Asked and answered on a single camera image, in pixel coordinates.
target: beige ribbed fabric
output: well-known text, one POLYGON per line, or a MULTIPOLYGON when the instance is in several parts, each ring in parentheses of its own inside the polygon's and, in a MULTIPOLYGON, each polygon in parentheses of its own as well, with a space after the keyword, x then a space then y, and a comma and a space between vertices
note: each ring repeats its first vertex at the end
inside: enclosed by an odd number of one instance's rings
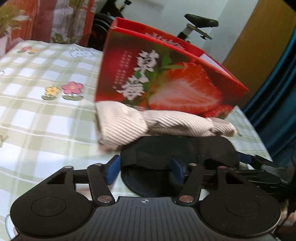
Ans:
POLYGON ((99 141, 104 145, 126 145, 144 135, 208 137, 237 133, 230 122, 218 118, 169 110, 141 112, 116 101, 97 102, 96 111, 99 141))

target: green and white checkered fabric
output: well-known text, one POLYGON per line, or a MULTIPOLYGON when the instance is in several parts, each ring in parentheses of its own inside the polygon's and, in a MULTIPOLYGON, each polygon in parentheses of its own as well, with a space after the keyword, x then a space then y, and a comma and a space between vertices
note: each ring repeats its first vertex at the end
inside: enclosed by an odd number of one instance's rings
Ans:
MULTIPOLYGON (((8 241, 5 217, 15 199, 66 165, 75 169, 115 154, 98 148, 93 99, 102 52, 78 45, 37 41, 19 43, 0 59, 0 241, 8 241), (32 47, 35 53, 19 52, 32 47), (43 100, 45 87, 69 81, 83 84, 80 101, 43 100)), ((236 107, 227 118, 241 136, 229 138, 238 151, 270 159, 257 133, 236 107)), ((120 176, 112 194, 135 196, 120 176)), ((87 185, 77 190, 90 198, 87 185)))

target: teal curtain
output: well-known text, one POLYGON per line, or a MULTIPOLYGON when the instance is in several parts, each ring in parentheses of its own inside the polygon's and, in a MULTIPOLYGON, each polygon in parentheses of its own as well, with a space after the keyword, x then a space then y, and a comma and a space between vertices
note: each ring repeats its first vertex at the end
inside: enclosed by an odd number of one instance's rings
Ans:
POLYGON ((243 109, 273 161, 281 166, 289 163, 296 146, 295 79, 296 28, 276 67, 243 109))

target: crosshair logo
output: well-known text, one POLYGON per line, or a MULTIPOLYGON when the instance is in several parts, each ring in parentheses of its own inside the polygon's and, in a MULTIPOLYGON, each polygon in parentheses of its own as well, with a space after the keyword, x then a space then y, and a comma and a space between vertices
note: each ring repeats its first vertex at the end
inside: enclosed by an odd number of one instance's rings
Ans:
POLYGON ((143 200, 141 200, 141 202, 146 204, 146 203, 148 203, 150 201, 148 199, 143 199, 143 200))

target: strawberry box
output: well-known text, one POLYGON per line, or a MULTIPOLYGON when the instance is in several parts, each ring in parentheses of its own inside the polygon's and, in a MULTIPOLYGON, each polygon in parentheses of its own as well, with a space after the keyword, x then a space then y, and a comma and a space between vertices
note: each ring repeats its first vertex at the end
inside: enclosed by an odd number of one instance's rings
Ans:
POLYGON ((95 102, 224 118, 248 89, 203 50, 116 18, 104 47, 95 102))

